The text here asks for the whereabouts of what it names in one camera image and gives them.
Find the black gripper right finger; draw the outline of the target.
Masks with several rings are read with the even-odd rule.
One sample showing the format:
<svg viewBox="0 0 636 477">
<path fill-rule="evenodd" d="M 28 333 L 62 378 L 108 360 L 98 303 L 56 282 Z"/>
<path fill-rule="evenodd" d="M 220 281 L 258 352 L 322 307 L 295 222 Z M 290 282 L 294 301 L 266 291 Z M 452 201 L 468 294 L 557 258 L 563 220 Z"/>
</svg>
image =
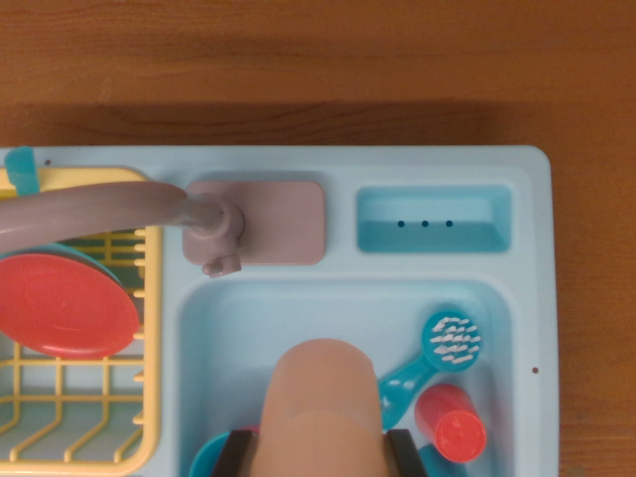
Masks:
<svg viewBox="0 0 636 477">
<path fill-rule="evenodd" d="M 428 476 L 413 438 L 407 429 L 391 429 L 385 433 L 385 455 L 390 476 Z"/>
</svg>

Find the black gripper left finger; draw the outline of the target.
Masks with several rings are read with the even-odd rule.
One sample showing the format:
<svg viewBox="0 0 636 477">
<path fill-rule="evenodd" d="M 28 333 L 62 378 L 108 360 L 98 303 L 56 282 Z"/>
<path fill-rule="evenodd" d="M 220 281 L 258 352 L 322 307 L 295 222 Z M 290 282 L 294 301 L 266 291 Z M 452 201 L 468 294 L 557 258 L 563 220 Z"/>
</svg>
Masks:
<svg viewBox="0 0 636 477">
<path fill-rule="evenodd" d="M 248 473 L 258 439 L 258 433 L 249 429 L 230 432 L 213 469 L 213 477 L 237 477 Z"/>
</svg>

